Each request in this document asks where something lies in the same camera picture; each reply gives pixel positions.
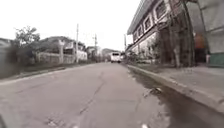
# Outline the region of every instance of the curb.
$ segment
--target curb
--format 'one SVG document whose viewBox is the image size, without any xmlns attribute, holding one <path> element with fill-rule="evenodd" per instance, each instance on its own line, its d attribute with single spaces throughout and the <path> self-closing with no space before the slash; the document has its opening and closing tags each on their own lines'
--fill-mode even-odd
<svg viewBox="0 0 224 128">
<path fill-rule="evenodd" d="M 63 70 L 60 70 L 60 69 L 59 70 L 53 70 L 53 71 L 44 70 L 41 73 L 39 72 L 37 74 L 27 76 L 27 77 L 25 76 L 25 77 L 15 78 L 15 79 L 0 80 L 0 86 L 16 83 L 16 82 L 20 82 L 20 81 L 31 80 L 31 79 L 35 79 L 35 78 L 39 78 L 39 77 L 48 76 L 48 75 L 54 75 L 54 74 L 67 72 L 67 71 L 71 71 L 71 70 L 77 70 L 77 69 L 80 69 L 80 68 L 90 67 L 90 66 L 93 66 L 93 65 L 95 65 L 95 63 L 87 64 L 87 65 L 80 65 L 80 66 L 75 66 L 75 67 L 70 67 L 70 68 L 65 68 Z"/>
<path fill-rule="evenodd" d="M 155 81 L 161 83 L 164 86 L 167 86 L 169 88 L 174 89 L 175 91 L 205 105 L 208 106 L 209 108 L 214 109 L 217 112 L 220 112 L 222 114 L 224 114 L 224 99 L 223 97 L 216 97 L 216 96 L 212 96 L 207 94 L 206 92 L 200 91 L 199 89 L 196 88 L 192 88 L 189 87 L 187 85 L 178 83 L 176 81 L 174 81 L 171 78 L 167 78 L 164 76 L 161 76 L 159 74 L 135 67 L 135 66 L 131 66 L 131 65 L 127 65 L 128 68 L 132 69 L 132 70 L 136 70 L 139 71 L 143 74 L 145 74 L 146 76 L 154 79 Z"/>
</svg>

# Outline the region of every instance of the concrete curb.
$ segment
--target concrete curb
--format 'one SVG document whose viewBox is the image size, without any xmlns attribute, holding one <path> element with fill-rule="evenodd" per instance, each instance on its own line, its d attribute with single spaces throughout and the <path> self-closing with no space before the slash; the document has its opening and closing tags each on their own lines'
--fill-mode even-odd
<svg viewBox="0 0 224 128">
<path fill-rule="evenodd" d="M 156 74 L 156 73 L 153 73 L 153 72 L 150 72 L 150 71 L 147 71 L 147 70 L 135 67 L 135 66 L 127 65 L 127 67 L 132 70 L 139 71 L 139 72 L 145 74 L 146 76 L 154 79 L 155 81 L 161 83 L 162 85 L 172 88 L 172 89 L 176 90 L 177 92 L 179 92 L 187 97 L 190 97 L 191 99 L 193 99 L 201 104 L 204 104 L 204 105 L 214 109 L 217 112 L 224 114 L 224 99 L 223 99 L 223 97 L 209 95 L 206 92 L 203 92 L 199 89 L 192 88 L 187 85 L 178 83 L 171 78 L 167 78 L 167 77 L 161 76 L 159 74 Z"/>
</svg>

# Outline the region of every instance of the asphalt road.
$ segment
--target asphalt road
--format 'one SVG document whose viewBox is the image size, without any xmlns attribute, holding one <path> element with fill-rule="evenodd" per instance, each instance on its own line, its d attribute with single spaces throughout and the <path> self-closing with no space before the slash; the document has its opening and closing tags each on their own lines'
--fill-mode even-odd
<svg viewBox="0 0 224 128">
<path fill-rule="evenodd" d="M 0 128 L 224 126 L 223 115 L 109 63 L 1 82 L 0 114 Z"/>
</svg>

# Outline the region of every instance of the white car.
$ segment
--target white car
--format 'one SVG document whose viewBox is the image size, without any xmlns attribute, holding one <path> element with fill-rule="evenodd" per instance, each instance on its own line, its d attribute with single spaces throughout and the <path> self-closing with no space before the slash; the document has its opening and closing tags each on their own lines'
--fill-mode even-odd
<svg viewBox="0 0 224 128">
<path fill-rule="evenodd" d="M 114 62 L 120 63 L 122 60 L 121 53 L 119 52 L 111 53 L 110 60 L 111 60 L 111 63 L 114 63 Z"/>
</svg>

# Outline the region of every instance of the sidewalk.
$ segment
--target sidewalk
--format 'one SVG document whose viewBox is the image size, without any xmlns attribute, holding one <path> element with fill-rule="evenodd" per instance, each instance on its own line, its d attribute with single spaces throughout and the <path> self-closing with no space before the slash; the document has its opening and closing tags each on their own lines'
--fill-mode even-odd
<svg viewBox="0 0 224 128">
<path fill-rule="evenodd" d="M 129 66 L 141 71 L 174 90 L 224 113 L 224 69 L 194 67 L 183 69 L 165 68 L 151 72 Z"/>
</svg>

